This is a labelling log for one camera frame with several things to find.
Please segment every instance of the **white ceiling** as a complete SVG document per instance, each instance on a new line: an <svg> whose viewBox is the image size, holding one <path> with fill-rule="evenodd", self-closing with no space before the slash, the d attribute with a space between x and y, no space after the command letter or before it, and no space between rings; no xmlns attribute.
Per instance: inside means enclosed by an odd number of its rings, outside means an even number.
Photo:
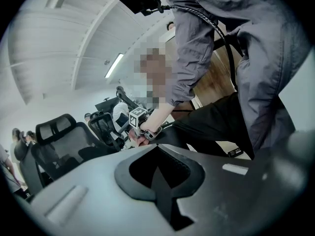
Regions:
<svg viewBox="0 0 315 236"><path fill-rule="evenodd" d="M145 35L163 34L171 18L134 15L117 0L27 0L0 46L0 116L34 99L106 86L118 53L130 53ZM122 64L110 81L133 71Z"/></svg>

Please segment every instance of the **white wall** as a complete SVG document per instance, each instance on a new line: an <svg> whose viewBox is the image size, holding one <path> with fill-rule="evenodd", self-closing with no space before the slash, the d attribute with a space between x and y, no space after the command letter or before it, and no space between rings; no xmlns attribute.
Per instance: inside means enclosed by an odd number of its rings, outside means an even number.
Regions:
<svg viewBox="0 0 315 236"><path fill-rule="evenodd" d="M289 112L296 130L315 129L315 47L279 97Z"/></svg>
<svg viewBox="0 0 315 236"><path fill-rule="evenodd" d="M71 114L77 122L84 122L84 114L97 111L95 104L104 98L116 96L117 85L106 85L107 89L86 91L76 90L72 93L30 102L4 119L0 119L0 144L7 150L12 143L11 131L35 131L39 123L49 121L62 114Z"/></svg>

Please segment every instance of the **black cutout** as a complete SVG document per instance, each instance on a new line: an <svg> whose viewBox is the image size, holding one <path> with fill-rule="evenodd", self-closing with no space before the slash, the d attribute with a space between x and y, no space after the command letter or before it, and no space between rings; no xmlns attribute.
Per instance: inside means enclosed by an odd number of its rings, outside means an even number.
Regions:
<svg viewBox="0 0 315 236"><path fill-rule="evenodd" d="M134 199L155 202L176 231L193 223L181 215L176 200L195 193L204 177L197 162L158 146L122 161L115 170L119 187Z"/></svg>

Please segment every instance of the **black pants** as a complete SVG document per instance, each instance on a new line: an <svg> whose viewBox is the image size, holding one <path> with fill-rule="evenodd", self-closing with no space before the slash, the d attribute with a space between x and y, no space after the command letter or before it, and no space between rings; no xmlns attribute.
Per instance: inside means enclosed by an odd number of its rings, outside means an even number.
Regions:
<svg viewBox="0 0 315 236"><path fill-rule="evenodd" d="M191 112L173 126L180 130L181 139L198 152L227 156L215 141L229 141L254 158L237 93Z"/></svg>
<svg viewBox="0 0 315 236"><path fill-rule="evenodd" d="M17 191L15 191L14 194L18 195L22 199L26 199L27 198L27 195L26 195L25 191L22 188L20 188Z"/></svg>

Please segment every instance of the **jacket sleeve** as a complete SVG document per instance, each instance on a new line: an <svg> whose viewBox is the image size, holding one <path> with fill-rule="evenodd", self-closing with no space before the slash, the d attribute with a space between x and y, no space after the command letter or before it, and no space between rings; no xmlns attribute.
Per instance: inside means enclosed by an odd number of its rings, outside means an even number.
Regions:
<svg viewBox="0 0 315 236"><path fill-rule="evenodd" d="M196 0L167 0L196 9L211 18ZM173 9L176 27L177 57L172 65L172 76L166 80L166 102L172 106L194 97L192 89L208 71L214 47L214 29L189 12Z"/></svg>

